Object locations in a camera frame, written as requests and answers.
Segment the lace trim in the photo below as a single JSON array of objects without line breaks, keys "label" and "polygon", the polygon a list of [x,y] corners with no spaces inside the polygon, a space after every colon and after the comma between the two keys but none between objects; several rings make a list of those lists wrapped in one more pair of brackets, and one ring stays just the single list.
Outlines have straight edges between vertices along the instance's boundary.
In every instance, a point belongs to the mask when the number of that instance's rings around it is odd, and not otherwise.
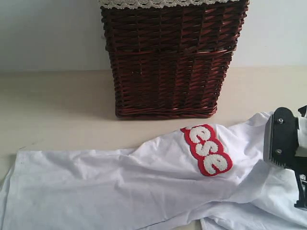
[{"label": "lace trim", "polygon": [[228,1],[239,1],[239,0],[98,0],[100,6],[111,9],[136,9],[140,8],[163,8],[164,6],[188,6],[188,5],[202,5],[214,4],[216,2],[228,2]]}]

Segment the beige table surface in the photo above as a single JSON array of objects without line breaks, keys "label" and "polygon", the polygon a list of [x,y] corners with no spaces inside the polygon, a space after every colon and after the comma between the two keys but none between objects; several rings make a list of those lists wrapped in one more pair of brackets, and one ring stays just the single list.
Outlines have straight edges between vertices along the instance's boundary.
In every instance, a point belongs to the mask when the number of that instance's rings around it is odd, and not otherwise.
[{"label": "beige table surface", "polygon": [[[0,180],[18,150],[115,150],[181,127],[233,125],[256,112],[307,104],[307,67],[230,68],[209,119],[121,121],[111,71],[0,74]],[[198,221],[178,230],[200,229]]]}]

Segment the white cloth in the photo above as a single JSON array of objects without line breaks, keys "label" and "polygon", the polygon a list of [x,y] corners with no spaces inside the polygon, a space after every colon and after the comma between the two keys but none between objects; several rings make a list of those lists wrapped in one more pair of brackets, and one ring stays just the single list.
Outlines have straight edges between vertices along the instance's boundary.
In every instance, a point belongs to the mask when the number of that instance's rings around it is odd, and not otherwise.
[{"label": "white cloth", "polygon": [[137,8],[163,8],[172,6],[189,6],[189,5],[202,5],[214,4],[216,2],[228,2],[239,0],[98,0],[100,6],[111,9],[137,9]]},{"label": "white cloth", "polygon": [[305,212],[295,210],[295,219],[276,210],[293,206],[292,199],[265,205],[261,191],[272,188],[272,169],[262,161],[268,118],[262,113],[230,128],[189,127],[137,149],[19,152],[0,192],[1,229],[166,230],[203,217],[223,227],[217,214],[226,201],[255,202],[305,226]]}]

